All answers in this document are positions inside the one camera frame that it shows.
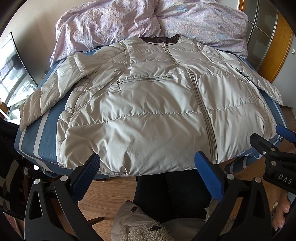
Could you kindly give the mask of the person's right hand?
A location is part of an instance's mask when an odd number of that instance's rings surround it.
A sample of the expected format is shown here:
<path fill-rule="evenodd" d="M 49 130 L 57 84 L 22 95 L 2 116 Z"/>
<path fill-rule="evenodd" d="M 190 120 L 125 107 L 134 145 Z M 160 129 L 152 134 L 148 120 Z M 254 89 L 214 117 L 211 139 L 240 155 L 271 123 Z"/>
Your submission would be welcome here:
<path fill-rule="evenodd" d="M 290 201 L 287 197 L 287 191 L 281 190 L 280 197 L 275 203 L 275 214 L 273 216 L 273 228 L 275 231 L 281 229 L 285 224 L 285 214 L 290 210 Z"/>

